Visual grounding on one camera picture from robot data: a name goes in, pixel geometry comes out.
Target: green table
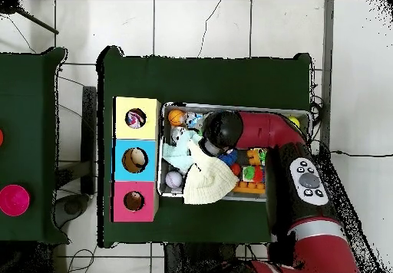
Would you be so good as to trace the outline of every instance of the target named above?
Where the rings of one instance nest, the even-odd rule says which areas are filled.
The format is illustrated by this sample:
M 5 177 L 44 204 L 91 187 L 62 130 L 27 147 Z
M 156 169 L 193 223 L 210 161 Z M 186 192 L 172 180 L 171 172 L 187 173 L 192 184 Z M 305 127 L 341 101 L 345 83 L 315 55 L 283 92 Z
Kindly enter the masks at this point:
M 112 97 L 308 110 L 310 64 L 308 54 L 294 59 L 139 58 L 105 48 L 97 60 L 97 117 L 103 121 L 98 126 L 99 241 L 106 247 L 113 242 L 269 242 L 264 202 L 186 206 L 182 199 L 161 197 L 154 222 L 110 222 Z
M 66 243 L 52 220 L 56 116 L 54 79 L 65 49 L 0 54 L 0 189 L 24 186 L 31 195 L 18 217 L 0 212 L 0 240 Z

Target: orange ball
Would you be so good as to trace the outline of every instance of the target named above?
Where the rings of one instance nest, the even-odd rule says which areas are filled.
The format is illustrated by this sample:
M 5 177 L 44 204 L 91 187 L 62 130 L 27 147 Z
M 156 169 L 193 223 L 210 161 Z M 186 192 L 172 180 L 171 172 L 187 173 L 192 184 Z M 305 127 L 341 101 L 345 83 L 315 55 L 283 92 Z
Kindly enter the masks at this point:
M 184 122 L 184 112 L 182 110 L 171 110 L 168 114 L 168 120 L 171 125 L 178 127 Z

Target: yellow ball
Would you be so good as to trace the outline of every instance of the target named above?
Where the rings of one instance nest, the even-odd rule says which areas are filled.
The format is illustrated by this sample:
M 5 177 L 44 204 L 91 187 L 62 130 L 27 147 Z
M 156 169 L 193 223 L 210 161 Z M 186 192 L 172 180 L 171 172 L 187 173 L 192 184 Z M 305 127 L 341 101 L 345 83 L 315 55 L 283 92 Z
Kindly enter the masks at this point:
M 184 112 L 182 110 L 171 110 L 168 114 L 168 120 L 171 125 L 178 127 L 184 121 Z
M 296 117 L 288 117 L 299 129 L 300 129 L 300 122 Z

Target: gray tray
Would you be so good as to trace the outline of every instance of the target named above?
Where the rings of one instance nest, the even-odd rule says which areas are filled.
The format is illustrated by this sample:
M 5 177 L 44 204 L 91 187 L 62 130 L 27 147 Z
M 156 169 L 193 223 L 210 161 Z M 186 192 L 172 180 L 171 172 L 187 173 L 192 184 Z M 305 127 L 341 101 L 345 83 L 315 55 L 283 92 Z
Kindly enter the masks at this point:
M 182 110 L 184 112 L 194 112 L 194 113 L 209 113 L 218 110 L 241 110 L 241 111 L 250 111 L 250 112 L 269 112 L 269 113 L 280 113 L 286 117 L 296 117 L 300 122 L 300 130 L 306 134 L 312 134 L 312 116 L 310 112 L 305 110 L 277 110 L 277 109 L 269 109 L 269 108 L 256 108 L 256 107 L 233 107 L 233 106 L 223 106 L 223 105 L 207 105 L 207 104 L 181 104 L 179 106 L 178 103 L 165 103 L 161 107 L 160 118 L 163 124 L 162 126 L 162 134 L 160 136 L 160 145 L 159 145 L 159 158 L 158 158 L 158 177 L 157 177 L 157 190 L 161 196 L 169 196 L 169 197 L 182 197 L 182 189 L 171 189 L 165 183 L 165 176 L 167 173 L 173 169 L 167 161 L 165 161 L 162 157 L 163 152 L 163 144 L 170 143 L 170 132 L 171 125 L 169 120 L 167 119 L 168 113 L 173 109 Z M 232 200 L 232 201 L 266 201 L 265 194 L 252 194 L 252 193 L 242 193 L 242 192 L 229 192 L 226 196 L 223 197 L 223 200 Z

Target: shape sorter box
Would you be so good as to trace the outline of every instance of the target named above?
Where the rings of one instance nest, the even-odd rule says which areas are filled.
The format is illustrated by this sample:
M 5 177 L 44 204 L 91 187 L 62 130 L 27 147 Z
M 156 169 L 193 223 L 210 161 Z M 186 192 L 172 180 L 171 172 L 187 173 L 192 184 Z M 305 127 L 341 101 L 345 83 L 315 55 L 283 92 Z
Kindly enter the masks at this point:
M 143 206 L 129 210 L 124 198 L 131 192 L 143 197 Z M 114 182 L 114 222 L 152 222 L 158 210 L 158 193 L 155 182 Z
M 115 97 L 116 139 L 157 140 L 160 117 L 160 103 L 150 98 Z M 141 110 L 146 116 L 146 123 L 133 129 L 127 125 L 126 116 L 130 110 Z
M 137 128 L 129 126 L 129 111 L 138 113 L 140 117 L 144 116 L 143 124 Z M 111 193 L 113 222 L 152 222 L 158 210 L 156 180 L 159 112 L 160 103 L 157 100 L 114 98 L 114 163 L 111 165 L 111 169 L 114 169 Z M 140 158 L 143 158 L 143 165 L 139 162 L 134 163 L 134 154 L 138 152 Z M 142 197 L 143 202 L 138 210 L 131 210 L 126 206 L 128 193 Z

